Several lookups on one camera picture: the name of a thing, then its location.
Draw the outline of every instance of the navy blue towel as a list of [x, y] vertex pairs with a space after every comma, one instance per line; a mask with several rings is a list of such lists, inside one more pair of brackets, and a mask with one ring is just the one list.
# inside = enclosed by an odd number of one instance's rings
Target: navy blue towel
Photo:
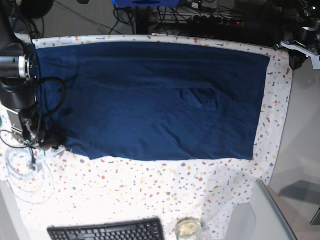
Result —
[[[37, 50], [65, 81], [49, 125], [74, 153], [142, 161], [251, 160], [270, 59], [203, 46], [110, 42]], [[61, 99], [45, 83], [46, 112]]]

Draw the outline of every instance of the black keyboard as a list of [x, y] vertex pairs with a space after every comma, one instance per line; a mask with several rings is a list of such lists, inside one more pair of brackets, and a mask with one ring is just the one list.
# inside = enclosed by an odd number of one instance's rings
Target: black keyboard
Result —
[[105, 225], [49, 227], [52, 240], [165, 240], [158, 218]]

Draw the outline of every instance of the glass cup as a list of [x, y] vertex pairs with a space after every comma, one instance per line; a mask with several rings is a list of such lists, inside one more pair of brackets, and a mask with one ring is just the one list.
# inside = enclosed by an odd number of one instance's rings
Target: glass cup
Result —
[[177, 240], [203, 240], [201, 223], [192, 217], [182, 219], [175, 226], [175, 235]]

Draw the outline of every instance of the blue object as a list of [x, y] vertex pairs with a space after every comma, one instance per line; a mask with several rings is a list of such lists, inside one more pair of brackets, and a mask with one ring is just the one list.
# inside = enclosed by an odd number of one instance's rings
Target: blue object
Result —
[[125, 7], [176, 7], [180, 0], [111, 0], [120, 8]]
[[[42, 76], [67, 85], [52, 120], [76, 154], [143, 161], [253, 158], [266, 56], [153, 42], [37, 51]], [[60, 101], [60, 86], [46, 83], [43, 90], [46, 112]]]

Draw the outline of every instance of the white speckled tablecloth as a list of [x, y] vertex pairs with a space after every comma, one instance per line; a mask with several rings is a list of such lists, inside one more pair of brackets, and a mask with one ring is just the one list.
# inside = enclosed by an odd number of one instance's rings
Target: white speckled tablecloth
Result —
[[[89, 161], [86, 157], [66, 152], [61, 158], [47, 161], [53, 181], [46, 169], [41, 191], [30, 194], [16, 190], [21, 198], [34, 203], [53, 193], [46, 203], [40, 205], [17, 200], [26, 227], [45, 231], [49, 226], [160, 217], [165, 239], [174, 240], [178, 220], [194, 217], [205, 224], [205, 239], [223, 239], [234, 207], [250, 201], [255, 180], [262, 179], [266, 184], [271, 180], [292, 83], [288, 54], [242, 43], [163, 35], [57, 37], [34, 40], [34, 43], [37, 48], [46, 48], [118, 41], [190, 44], [269, 56], [254, 159], [142, 162], [103, 157]], [[2, 129], [10, 129], [3, 107], [0, 114], [4, 122]], [[7, 176], [4, 163], [6, 149], [1, 143], [0, 179], [3, 181]], [[22, 182], [21, 186], [32, 189], [37, 181], [41, 181], [41, 177]]]

